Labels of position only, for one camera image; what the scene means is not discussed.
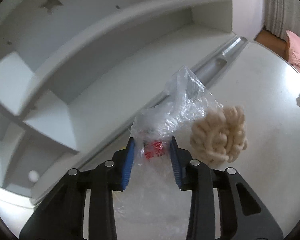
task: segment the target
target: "shelf compartment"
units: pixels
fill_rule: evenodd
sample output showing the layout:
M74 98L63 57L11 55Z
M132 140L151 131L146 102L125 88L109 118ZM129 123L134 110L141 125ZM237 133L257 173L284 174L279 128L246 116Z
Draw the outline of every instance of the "shelf compartment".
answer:
M13 115L22 112L23 100L34 73L17 52L0 60L0 103Z
M97 78L156 39L192 23L190 9L113 30L76 53L52 76L47 88L67 105Z
M27 136L26 143L14 155L3 187L30 197L35 183L29 180L29 171L37 171L41 176L64 154L73 156L56 142L42 140L33 135Z
M6 120L2 118L0 122L5 124ZM13 122L9 122L3 138L2 132L0 131L0 187L4 184L11 160L20 148L25 136L25 131Z
M126 130L110 145L104 147L104 149L92 160L89 164L85 165L80 171L86 171L95 169L100 163L110 160L114 152L126 147L130 137L130 131ZM32 204L39 203L43 197L54 187L59 179L73 166L74 163L85 158L83 153L77 155L63 154L41 177L40 180L34 184L31 188L31 202Z
M232 0L194 6L193 22L225 32L232 32Z
M54 141L77 150L67 105L47 90L24 122Z

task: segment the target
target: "cream yarn coil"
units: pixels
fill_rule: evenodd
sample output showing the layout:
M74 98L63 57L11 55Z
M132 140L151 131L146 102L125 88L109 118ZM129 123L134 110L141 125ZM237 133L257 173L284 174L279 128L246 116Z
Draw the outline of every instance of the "cream yarn coil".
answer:
M206 164L234 162L248 146L245 116L240 106L209 110L204 118L194 121L190 144L193 157Z

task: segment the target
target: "white ball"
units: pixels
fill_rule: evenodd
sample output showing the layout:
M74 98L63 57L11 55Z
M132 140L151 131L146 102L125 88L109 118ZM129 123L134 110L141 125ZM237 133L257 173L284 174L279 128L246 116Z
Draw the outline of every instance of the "white ball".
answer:
M29 171L28 178L31 182L36 183L39 180L39 173L37 171Z

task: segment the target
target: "white curtain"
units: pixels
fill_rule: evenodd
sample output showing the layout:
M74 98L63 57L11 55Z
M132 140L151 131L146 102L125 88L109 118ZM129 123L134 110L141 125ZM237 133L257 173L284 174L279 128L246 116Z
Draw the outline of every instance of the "white curtain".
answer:
M300 1L266 0L265 27L281 39L286 31L292 31L300 37Z

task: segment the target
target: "white shelf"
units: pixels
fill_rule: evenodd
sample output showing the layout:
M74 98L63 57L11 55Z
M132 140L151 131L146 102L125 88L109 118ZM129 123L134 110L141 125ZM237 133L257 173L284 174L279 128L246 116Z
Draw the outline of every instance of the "white shelf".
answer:
M6 179L11 160L20 147L25 131L14 123L10 123L3 140L0 140L0 187Z
M226 32L232 32L231 2L211 3L192 7L193 22Z
M0 60L0 103L13 115L22 111L22 103L34 73L17 52Z
M167 33L191 23L191 9L184 9L107 33L63 64L47 88L69 105L110 68Z
M47 90L37 101L36 108L24 122L56 142L77 150L67 105Z
M54 142L29 136L26 143L15 154L3 187L15 193L30 196L30 189L35 185L28 178L29 171L37 171L39 176L66 153L65 148Z
M42 196L68 169L81 165L99 151L137 111L162 92L167 80L180 67L194 67L233 37L233 33L189 25L152 42L103 74L67 111L63 110L70 114L79 153L56 163L43 174L32 188L33 200ZM44 107L46 117L59 111L51 105Z
M121 9L117 13L102 18L61 46L36 70L36 76L31 80L28 93L24 98L24 107L26 107L26 104L31 100L34 94L61 65L93 40L100 38L111 30L129 22L138 20L140 23L150 18L183 8L225 1L231 0L149 0Z
M3 184L9 170L12 157L21 145L21 141L24 139L25 133L26 132L22 128L14 123L11 123L7 129L1 148L1 174Z

